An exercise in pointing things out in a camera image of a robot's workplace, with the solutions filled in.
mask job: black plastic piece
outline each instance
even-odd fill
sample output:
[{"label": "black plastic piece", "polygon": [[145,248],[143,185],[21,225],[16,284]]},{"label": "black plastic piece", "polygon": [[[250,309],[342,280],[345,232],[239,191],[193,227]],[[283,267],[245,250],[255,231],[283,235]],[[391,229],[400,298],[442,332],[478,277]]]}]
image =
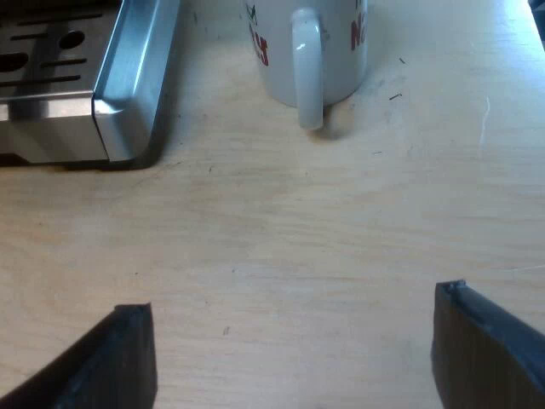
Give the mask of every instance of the black plastic piece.
[{"label": "black plastic piece", "polygon": [[469,288],[437,284],[433,375],[445,409],[545,408],[545,337]]},{"label": "black plastic piece", "polygon": [[117,306],[0,409],[151,409],[156,393],[151,305]]}]

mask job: wooden table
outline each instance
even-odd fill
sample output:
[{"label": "wooden table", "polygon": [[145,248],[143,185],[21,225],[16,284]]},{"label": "wooden table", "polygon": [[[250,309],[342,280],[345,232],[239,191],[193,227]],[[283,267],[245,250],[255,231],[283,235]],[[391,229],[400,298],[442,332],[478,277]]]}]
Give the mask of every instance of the wooden table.
[{"label": "wooden table", "polygon": [[157,164],[0,169],[0,394],[118,303],[152,301],[161,409],[439,408],[437,281],[545,331],[525,0],[371,1],[367,78],[316,135],[266,97],[237,0],[184,12]]}]

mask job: drip tray grate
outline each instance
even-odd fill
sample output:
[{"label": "drip tray grate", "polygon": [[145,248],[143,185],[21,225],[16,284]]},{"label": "drip tray grate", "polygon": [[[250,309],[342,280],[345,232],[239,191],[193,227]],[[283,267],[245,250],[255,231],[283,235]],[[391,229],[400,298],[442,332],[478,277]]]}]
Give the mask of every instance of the drip tray grate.
[{"label": "drip tray grate", "polygon": [[123,162],[152,130],[181,0],[0,0],[0,155]]}]

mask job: table surface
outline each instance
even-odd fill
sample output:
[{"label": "table surface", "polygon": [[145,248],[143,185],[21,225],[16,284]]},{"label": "table surface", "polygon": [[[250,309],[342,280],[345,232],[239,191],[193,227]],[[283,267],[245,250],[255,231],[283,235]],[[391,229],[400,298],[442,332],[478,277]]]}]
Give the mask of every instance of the table surface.
[{"label": "table surface", "polygon": [[371,1],[367,77],[314,135],[265,95],[237,0],[183,12],[155,165],[0,168],[0,394],[119,303],[152,302],[161,409],[439,408],[438,281],[545,331],[525,0]]}]

